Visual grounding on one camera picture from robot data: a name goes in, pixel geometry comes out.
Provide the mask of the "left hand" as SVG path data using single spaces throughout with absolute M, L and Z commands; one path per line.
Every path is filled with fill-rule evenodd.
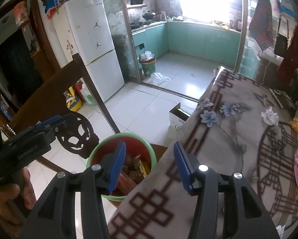
M 33 209 L 36 204 L 36 195 L 31 183 L 31 175 L 29 170 L 23 168 L 23 178 L 24 178 L 24 191 L 22 193 L 22 198 L 24 199 L 24 205 L 28 210 Z M 14 214 L 14 212 L 7 205 L 8 200 L 14 200 L 20 194 L 20 187 L 18 184 L 8 184 L 0 187 L 0 216 L 2 219 L 11 224 L 20 224 L 21 220 Z

